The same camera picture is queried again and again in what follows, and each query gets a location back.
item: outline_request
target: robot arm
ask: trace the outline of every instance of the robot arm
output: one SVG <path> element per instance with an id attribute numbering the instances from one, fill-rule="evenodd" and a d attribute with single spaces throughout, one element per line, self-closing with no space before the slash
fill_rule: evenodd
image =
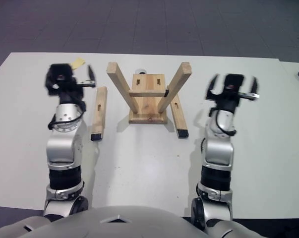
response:
<path id="1" fill-rule="evenodd" d="M 216 229 L 222 221 L 232 221 L 232 190 L 230 188 L 233 166 L 234 147 L 231 137 L 236 134 L 233 125 L 234 113 L 240 98 L 256 100 L 256 78 L 249 93 L 239 92 L 244 76 L 228 74 L 223 92 L 215 95 L 211 92 L 217 75 L 211 81 L 207 100 L 216 103 L 211 108 L 209 120 L 205 126 L 205 138 L 201 143 L 202 170 L 201 180 L 197 185 L 198 198 L 191 205 L 191 223 L 214 237 L 222 237 L 221 229 Z"/>
<path id="2" fill-rule="evenodd" d="M 46 77 L 49 95 L 59 96 L 60 103 L 48 128 L 47 143 L 50 183 L 47 186 L 44 216 L 55 220 L 87 210 L 88 201 L 81 196 L 82 136 L 86 132 L 83 87 L 95 87 L 93 80 L 77 84 L 69 64 L 52 64 Z"/>

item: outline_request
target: wooden board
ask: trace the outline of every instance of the wooden board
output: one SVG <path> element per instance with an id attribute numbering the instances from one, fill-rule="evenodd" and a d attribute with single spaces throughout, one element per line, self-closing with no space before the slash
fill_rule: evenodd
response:
<path id="1" fill-rule="evenodd" d="M 188 128 L 185 123 L 184 114 L 182 111 L 181 103 L 178 94 L 175 95 L 174 99 L 170 103 L 171 111 L 173 113 L 174 123 L 179 138 L 188 138 Z"/>
<path id="2" fill-rule="evenodd" d="M 127 84 L 120 67 L 118 66 L 118 63 L 116 62 L 109 62 L 108 68 L 106 69 L 106 73 L 114 83 L 114 85 L 119 90 L 120 94 L 123 96 L 125 101 L 127 102 L 129 108 L 137 113 L 137 102 L 136 100 L 129 95 L 129 85 Z"/>
<path id="3" fill-rule="evenodd" d="M 91 130 L 91 140 L 93 141 L 103 138 L 107 95 L 108 90 L 106 87 L 99 87 L 96 91 L 95 110 Z"/>
<path id="4" fill-rule="evenodd" d="M 131 97 L 164 97 L 166 90 L 130 90 L 129 95 Z"/>
<path id="5" fill-rule="evenodd" d="M 158 104 L 158 111 L 163 112 L 170 104 L 175 95 L 192 74 L 192 69 L 189 62 L 182 62 L 169 84 L 169 93 L 167 97 L 162 98 Z"/>
<path id="6" fill-rule="evenodd" d="M 132 91 L 165 90 L 165 76 L 163 74 L 134 74 Z M 158 112 L 161 97 L 135 97 L 138 113 L 129 112 L 129 123 L 166 124 L 166 110 Z"/>

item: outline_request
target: white table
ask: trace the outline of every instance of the white table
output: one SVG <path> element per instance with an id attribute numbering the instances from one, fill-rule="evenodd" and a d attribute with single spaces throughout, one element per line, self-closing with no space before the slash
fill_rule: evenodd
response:
<path id="1" fill-rule="evenodd" d="M 200 142 L 213 103 L 206 87 L 215 73 L 251 76 L 259 82 L 257 102 L 241 100 L 235 116 L 238 133 L 231 187 L 235 218 L 299 218 L 299 81 L 294 82 L 277 59 L 144 56 L 77 53 L 12 53 L 0 67 L 0 206 L 43 209 L 49 183 L 47 124 L 58 104 L 48 97 L 45 75 L 52 63 L 82 57 L 95 71 L 98 86 L 107 86 L 106 128 L 101 142 L 85 136 L 84 195 L 93 207 L 144 205 L 190 216 L 191 200 L 200 180 Z M 171 110 L 167 125 L 128 124 L 128 106 L 106 75 L 117 61 L 131 85 L 138 68 L 164 73 L 166 83 L 182 61 L 193 74 L 179 95 L 189 130 L 178 139 Z M 75 71 L 87 78 L 86 65 Z M 95 89 L 85 89 L 91 125 Z"/>

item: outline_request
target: gray tiled floor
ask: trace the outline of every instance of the gray tiled floor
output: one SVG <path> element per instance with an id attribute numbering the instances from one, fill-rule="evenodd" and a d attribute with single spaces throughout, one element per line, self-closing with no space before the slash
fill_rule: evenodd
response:
<path id="1" fill-rule="evenodd" d="M 0 0 L 0 65 L 10 52 L 299 62 L 299 0 Z M 31 213 L 3 208 L 0 226 L 10 214 Z"/>

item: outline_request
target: yellow sticky note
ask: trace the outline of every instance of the yellow sticky note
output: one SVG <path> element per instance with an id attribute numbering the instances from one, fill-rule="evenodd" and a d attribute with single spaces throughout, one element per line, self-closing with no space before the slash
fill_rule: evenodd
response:
<path id="1" fill-rule="evenodd" d="M 85 64 L 85 61 L 84 59 L 78 57 L 74 62 L 72 62 L 70 65 L 71 65 L 71 68 L 73 70 L 79 68 L 80 66 L 84 65 Z"/>

